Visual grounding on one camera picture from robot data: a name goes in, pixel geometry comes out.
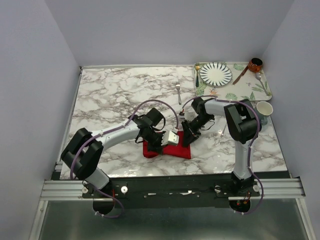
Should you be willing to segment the grey white mug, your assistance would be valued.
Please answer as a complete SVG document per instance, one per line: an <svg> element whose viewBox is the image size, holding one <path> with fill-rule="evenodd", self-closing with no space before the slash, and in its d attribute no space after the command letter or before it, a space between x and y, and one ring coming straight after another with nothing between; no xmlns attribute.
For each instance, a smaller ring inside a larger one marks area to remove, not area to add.
<svg viewBox="0 0 320 240"><path fill-rule="evenodd" d="M262 126L268 123L268 116L273 113L273 106L267 101L259 101L255 106L255 112Z"/></svg>

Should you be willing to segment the red cloth napkin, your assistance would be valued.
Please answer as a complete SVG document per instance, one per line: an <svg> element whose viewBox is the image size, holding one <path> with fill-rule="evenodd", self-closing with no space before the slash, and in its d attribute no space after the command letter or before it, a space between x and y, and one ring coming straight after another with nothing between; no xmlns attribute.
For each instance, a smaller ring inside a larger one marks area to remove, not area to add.
<svg viewBox="0 0 320 240"><path fill-rule="evenodd" d="M191 147L188 145L187 147L183 147L183 137L184 132L178 131L177 135L179 136L179 143L177 146L167 145L163 148L163 155L179 157L183 159L191 159ZM143 141L142 154L145 158L151 159L160 156L159 153L155 151L148 150L148 143Z"/></svg>

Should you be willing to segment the brown handled knife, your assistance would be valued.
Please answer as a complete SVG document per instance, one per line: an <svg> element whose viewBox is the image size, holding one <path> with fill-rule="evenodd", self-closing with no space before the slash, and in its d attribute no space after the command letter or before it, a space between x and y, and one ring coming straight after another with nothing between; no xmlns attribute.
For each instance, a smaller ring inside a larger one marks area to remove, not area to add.
<svg viewBox="0 0 320 240"><path fill-rule="evenodd" d="M244 70L241 72L241 74L234 80L234 82L232 83L233 85L237 84L239 82L239 80L245 75L245 73L248 70L248 66L246 66L244 68Z"/></svg>

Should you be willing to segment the aluminium frame rail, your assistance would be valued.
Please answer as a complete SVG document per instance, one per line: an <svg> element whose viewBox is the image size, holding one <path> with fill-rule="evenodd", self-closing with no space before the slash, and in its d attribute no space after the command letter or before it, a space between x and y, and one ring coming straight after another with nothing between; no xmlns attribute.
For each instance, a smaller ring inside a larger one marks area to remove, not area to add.
<svg viewBox="0 0 320 240"><path fill-rule="evenodd" d="M264 199L300 199L306 196L298 178L261 180ZM90 201L97 197L83 197L83 184L79 180L46 180L40 194L41 201Z"/></svg>

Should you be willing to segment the striped white plate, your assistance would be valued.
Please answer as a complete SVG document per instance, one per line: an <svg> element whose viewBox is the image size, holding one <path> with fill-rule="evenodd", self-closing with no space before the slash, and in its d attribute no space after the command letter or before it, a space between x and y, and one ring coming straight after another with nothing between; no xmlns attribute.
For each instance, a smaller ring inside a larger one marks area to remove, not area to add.
<svg viewBox="0 0 320 240"><path fill-rule="evenodd" d="M211 87L223 87L233 78L231 69L220 62L205 63L198 73L201 80Z"/></svg>

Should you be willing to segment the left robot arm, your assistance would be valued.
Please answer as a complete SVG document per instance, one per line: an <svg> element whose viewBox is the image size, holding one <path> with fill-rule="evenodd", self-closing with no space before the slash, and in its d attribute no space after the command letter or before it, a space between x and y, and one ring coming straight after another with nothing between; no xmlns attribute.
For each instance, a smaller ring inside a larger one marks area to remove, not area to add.
<svg viewBox="0 0 320 240"><path fill-rule="evenodd" d="M83 127L71 138L60 159L73 170L76 178L93 185L93 191L99 197L107 197L111 191L111 180L98 167L102 153L122 142L138 138L143 138L155 150L162 151L165 132L156 128L161 121L165 121L165 117L153 107L147 114L135 114L114 127L100 131L89 131Z"/></svg>

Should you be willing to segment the silver spoon on table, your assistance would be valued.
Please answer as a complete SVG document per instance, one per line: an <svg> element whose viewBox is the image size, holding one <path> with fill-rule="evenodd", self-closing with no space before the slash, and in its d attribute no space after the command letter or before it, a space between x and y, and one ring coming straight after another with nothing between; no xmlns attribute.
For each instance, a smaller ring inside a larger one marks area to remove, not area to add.
<svg viewBox="0 0 320 240"><path fill-rule="evenodd" d="M224 125L224 128L221 132L221 135L220 135L221 138L224 136L226 128L227 128L227 123Z"/></svg>

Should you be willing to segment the orange black cup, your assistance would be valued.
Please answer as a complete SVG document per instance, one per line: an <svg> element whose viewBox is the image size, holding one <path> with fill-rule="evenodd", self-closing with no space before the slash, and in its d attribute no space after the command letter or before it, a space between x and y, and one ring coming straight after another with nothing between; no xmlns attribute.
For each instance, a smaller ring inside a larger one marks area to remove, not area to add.
<svg viewBox="0 0 320 240"><path fill-rule="evenodd" d="M248 69L253 73L259 73L263 67L263 61L260 58L254 57L248 63Z"/></svg>

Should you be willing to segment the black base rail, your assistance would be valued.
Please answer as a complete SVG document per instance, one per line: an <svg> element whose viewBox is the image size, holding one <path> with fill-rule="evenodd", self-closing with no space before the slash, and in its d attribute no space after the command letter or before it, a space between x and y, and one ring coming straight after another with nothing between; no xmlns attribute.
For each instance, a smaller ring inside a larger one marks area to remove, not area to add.
<svg viewBox="0 0 320 240"><path fill-rule="evenodd" d="M83 184L84 199L107 202L106 195L119 200L125 209L243 206L260 197L256 180L237 180L230 173L119 177L100 192Z"/></svg>

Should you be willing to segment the silver spoon on tray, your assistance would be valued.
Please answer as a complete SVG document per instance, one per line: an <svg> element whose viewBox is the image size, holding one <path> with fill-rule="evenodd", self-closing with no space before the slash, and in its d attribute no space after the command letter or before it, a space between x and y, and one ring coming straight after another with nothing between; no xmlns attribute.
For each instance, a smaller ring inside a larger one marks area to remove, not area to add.
<svg viewBox="0 0 320 240"><path fill-rule="evenodd" d="M262 76L260 72L255 73L255 78L260 82L262 89L266 92L266 88L262 82Z"/></svg>

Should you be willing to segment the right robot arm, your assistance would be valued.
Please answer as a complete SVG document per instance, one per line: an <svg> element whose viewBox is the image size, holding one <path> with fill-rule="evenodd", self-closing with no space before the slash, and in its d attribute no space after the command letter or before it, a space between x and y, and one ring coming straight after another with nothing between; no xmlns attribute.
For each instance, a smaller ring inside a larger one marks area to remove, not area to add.
<svg viewBox="0 0 320 240"><path fill-rule="evenodd" d="M244 100L220 100L215 97L203 99L199 96L190 100L197 116L184 120L182 146L187 147L200 136L200 129L216 115L226 119L230 136L235 142L235 165L228 184L230 191L241 196L254 185L254 173L251 168L253 143L261 130L260 120L251 102Z"/></svg>

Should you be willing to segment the floral serving tray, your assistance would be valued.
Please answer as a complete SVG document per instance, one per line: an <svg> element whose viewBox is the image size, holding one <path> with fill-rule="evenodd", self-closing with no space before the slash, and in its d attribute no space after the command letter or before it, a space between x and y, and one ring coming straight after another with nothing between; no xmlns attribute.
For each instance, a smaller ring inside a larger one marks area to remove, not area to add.
<svg viewBox="0 0 320 240"><path fill-rule="evenodd" d="M212 62L199 62L200 68L206 64ZM244 68L248 66L248 62L215 62L227 65L232 72L232 80L225 86L213 87L205 84L199 75L199 87L196 87L197 96L218 96L221 100L227 101L240 101L248 99L250 101L268 101L272 98L272 93L263 70L260 70L261 80L266 91L263 90L260 82L256 79L255 73L247 70L245 75L239 80L239 82L233 85L234 80L242 73ZM195 64L193 65L193 75L196 81Z"/></svg>

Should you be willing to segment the silver fork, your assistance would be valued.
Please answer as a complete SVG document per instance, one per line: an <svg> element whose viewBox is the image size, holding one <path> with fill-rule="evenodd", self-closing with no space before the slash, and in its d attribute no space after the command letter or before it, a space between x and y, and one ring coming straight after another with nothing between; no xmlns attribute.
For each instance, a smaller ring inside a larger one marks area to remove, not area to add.
<svg viewBox="0 0 320 240"><path fill-rule="evenodd" d="M175 88L176 88L177 94L178 94L178 104L181 106L182 105L181 92L180 92L181 85L178 81L175 83Z"/></svg>

